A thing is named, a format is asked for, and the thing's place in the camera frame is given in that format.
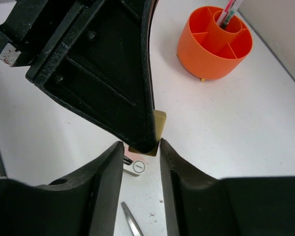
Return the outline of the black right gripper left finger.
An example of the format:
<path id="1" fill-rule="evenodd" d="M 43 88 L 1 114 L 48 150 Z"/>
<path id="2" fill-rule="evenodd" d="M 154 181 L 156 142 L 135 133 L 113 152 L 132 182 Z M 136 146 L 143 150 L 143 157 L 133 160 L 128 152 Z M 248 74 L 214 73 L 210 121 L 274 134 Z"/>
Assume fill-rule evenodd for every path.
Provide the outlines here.
<path id="1" fill-rule="evenodd" d="M 0 236 L 111 236 L 115 231 L 124 145 L 48 185 L 0 178 Z"/>

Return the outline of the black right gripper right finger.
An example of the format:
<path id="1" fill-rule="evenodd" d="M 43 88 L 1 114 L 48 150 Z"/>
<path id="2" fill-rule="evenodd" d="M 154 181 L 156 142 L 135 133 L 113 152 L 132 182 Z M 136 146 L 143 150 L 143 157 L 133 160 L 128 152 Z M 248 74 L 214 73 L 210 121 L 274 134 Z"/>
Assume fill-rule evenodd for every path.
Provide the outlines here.
<path id="1" fill-rule="evenodd" d="M 170 236 L 295 236 L 295 177 L 216 179 L 160 141 Z"/>

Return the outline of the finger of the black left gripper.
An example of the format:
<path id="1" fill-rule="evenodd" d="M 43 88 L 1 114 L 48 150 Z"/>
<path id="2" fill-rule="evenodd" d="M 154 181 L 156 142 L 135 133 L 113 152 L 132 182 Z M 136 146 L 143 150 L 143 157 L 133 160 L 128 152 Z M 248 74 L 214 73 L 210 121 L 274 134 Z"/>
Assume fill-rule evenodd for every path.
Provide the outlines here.
<path id="1" fill-rule="evenodd" d="M 26 78 L 141 153 L 157 144 L 149 37 L 155 0 L 76 0 Z"/>

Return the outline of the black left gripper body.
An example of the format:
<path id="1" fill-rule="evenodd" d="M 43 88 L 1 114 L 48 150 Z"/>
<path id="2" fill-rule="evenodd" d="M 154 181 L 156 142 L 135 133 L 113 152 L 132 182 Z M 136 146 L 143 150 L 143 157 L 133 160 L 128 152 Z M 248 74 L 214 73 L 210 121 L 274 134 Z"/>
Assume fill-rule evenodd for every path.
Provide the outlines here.
<path id="1" fill-rule="evenodd" d="M 88 55 L 91 64 L 102 62 L 102 47 L 79 38 L 86 25 L 79 16 L 93 19 L 103 0 L 18 0 L 0 25 L 0 60 L 11 67 L 65 68 L 71 49 L 74 56 Z"/>

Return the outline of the black handled scissors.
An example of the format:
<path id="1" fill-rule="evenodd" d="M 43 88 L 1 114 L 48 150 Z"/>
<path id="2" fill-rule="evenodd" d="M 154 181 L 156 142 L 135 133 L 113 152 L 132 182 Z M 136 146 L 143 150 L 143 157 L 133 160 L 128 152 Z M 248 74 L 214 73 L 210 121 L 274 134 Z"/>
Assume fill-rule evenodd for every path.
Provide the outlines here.
<path id="1" fill-rule="evenodd" d="M 133 236 L 144 236 L 141 228 L 139 227 L 137 221 L 135 220 L 133 214 L 131 213 L 130 209 L 128 208 L 125 202 L 121 202 L 121 207 L 126 218 L 127 224 L 130 228 L 130 231 Z"/>

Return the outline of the tan eraser block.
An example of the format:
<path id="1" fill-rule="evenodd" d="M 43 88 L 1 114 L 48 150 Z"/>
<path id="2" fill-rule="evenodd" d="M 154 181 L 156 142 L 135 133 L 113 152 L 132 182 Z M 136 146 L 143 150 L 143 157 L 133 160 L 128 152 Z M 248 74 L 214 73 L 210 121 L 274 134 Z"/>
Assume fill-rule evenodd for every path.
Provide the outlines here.
<path id="1" fill-rule="evenodd" d="M 166 115 L 165 112 L 158 111 L 158 110 L 154 110 L 153 115 L 154 115 L 154 124 L 155 124 L 155 135 L 156 135 L 156 141 L 157 141 L 156 146 L 149 153 L 140 153 L 137 150 L 135 150 L 134 148 L 129 147 L 128 151 L 130 153 L 153 156 L 153 157 L 155 157 L 157 155 L 159 142 L 160 142 L 160 139 L 162 138 L 162 134 L 163 134 L 163 130 L 164 130 L 164 127 L 165 127 L 165 122 L 166 122 L 166 119 L 167 119 L 167 115 Z"/>

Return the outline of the green gel pen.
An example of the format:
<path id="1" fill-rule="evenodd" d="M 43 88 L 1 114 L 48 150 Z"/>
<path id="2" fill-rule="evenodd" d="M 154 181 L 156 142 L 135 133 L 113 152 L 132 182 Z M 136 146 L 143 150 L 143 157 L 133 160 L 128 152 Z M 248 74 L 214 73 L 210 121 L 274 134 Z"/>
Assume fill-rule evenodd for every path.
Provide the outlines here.
<path id="1" fill-rule="evenodd" d="M 230 10 L 228 11 L 226 17 L 224 18 L 223 22 L 220 25 L 220 28 L 225 29 L 229 24 L 232 17 L 235 15 L 237 10 L 239 9 L 240 5 L 242 4 L 243 0 L 235 0 L 232 4 Z"/>

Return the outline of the pink white pen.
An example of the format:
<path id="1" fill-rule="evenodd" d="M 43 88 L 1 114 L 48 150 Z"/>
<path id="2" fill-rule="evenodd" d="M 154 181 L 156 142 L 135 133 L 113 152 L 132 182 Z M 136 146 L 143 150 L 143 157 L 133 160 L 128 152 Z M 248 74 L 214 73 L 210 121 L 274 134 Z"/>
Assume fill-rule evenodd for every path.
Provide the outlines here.
<path id="1" fill-rule="evenodd" d="M 224 21 L 225 17 L 227 16 L 227 14 L 229 13 L 230 9 L 232 8 L 233 4 L 234 4 L 235 0 L 229 0 L 226 7 L 222 10 L 219 18 L 217 19 L 216 23 L 218 26 L 222 25 L 222 22 Z"/>

